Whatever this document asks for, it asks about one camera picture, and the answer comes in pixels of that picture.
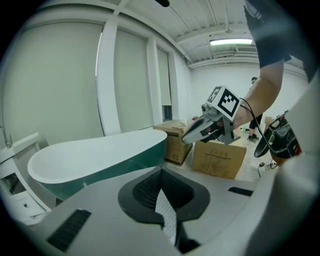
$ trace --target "black vent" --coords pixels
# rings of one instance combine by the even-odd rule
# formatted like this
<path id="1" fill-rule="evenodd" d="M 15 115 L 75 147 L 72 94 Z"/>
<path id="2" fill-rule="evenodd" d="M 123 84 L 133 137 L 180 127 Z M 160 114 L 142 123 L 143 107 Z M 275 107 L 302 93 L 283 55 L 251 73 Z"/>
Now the black vent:
<path id="1" fill-rule="evenodd" d="M 161 189 L 175 211 L 194 198 L 194 190 L 167 171 L 157 171 L 144 179 L 133 188 L 132 193 L 141 205 L 155 210 Z"/>
<path id="2" fill-rule="evenodd" d="M 91 212 L 77 209 L 72 215 L 47 239 L 48 243 L 62 252 L 66 252 L 77 234 L 87 222 Z"/>
<path id="3" fill-rule="evenodd" d="M 244 188 L 240 188 L 240 187 L 235 187 L 232 186 L 228 189 L 228 191 L 236 193 L 236 194 L 240 194 L 240 195 L 244 195 L 247 197 L 251 197 L 253 191 L 252 190 L 248 190 L 248 189 L 244 189 Z"/>
<path id="4" fill-rule="evenodd" d="M 155 212 L 161 189 L 176 212 L 177 222 L 199 218 L 210 202 L 204 186 L 166 167 L 157 167 L 125 184 L 118 201 L 122 210 L 137 222 L 163 226 L 162 215 Z"/>

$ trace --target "white countertop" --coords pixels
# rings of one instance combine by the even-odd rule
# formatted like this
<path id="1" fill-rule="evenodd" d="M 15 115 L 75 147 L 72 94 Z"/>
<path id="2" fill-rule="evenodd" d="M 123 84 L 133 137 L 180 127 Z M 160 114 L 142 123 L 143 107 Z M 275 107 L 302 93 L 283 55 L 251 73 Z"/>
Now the white countertop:
<path id="1" fill-rule="evenodd" d="M 144 129 L 112 136 L 63 142 L 34 154 L 28 172 L 38 182 L 73 181 L 130 159 L 162 142 L 167 134 Z"/>
<path id="2" fill-rule="evenodd" d="M 16 154 L 18 154 L 20 151 L 26 149 L 33 143 L 37 142 L 39 139 L 39 133 L 36 132 L 32 135 L 29 135 L 28 137 L 25 137 L 23 139 L 18 140 L 17 142 L 14 142 L 11 148 L 4 148 L 0 151 L 0 164 L 9 158 L 12 158 Z"/>

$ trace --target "sink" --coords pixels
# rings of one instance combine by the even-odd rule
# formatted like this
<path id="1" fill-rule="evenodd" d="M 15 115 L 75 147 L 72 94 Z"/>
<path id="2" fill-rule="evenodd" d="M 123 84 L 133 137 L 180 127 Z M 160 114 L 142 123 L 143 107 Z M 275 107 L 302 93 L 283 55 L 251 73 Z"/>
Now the sink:
<path id="1" fill-rule="evenodd" d="M 39 138 L 39 133 L 36 132 L 28 137 L 18 140 L 13 143 L 11 148 L 4 148 L 0 151 L 0 164 L 4 161 L 12 158 L 14 155 L 18 154 L 20 151 L 29 147 L 33 143 L 37 142 Z"/>

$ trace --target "human arm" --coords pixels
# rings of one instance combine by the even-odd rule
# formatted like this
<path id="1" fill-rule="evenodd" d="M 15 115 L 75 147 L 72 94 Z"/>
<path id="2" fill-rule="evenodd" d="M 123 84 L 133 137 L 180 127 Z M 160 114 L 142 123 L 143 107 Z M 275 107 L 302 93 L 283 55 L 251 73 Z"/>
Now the human arm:
<path id="1" fill-rule="evenodd" d="M 260 65 L 259 79 L 255 81 L 244 99 L 250 104 L 254 115 L 258 116 L 275 102 L 282 86 L 284 62 L 291 57 L 286 53 L 277 30 L 274 30 L 268 22 L 262 22 L 257 18 L 261 16 L 257 10 L 249 12 L 246 7 L 244 14 L 255 42 Z M 240 107 L 233 120 L 233 127 L 237 128 L 252 119 L 251 113 Z"/>
<path id="2" fill-rule="evenodd" d="M 283 73 L 283 59 L 260 69 L 259 78 L 244 98 L 250 104 L 256 117 L 265 112 L 275 102 L 281 89 Z M 240 107 L 234 117 L 233 127 L 237 128 L 252 119 L 251 113 L 244 107 Z"/>

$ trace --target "shoe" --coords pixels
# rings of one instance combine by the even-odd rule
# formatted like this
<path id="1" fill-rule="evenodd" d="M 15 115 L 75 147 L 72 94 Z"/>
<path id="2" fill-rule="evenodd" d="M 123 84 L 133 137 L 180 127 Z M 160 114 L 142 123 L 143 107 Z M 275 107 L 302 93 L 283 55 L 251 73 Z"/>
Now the shoe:
<path id="1" fill-rule="evenodd" d="M 248 141 L 256 143 L 256 140 L 254 139 L 254 137 L 250 135 L 248 136 Z"/>

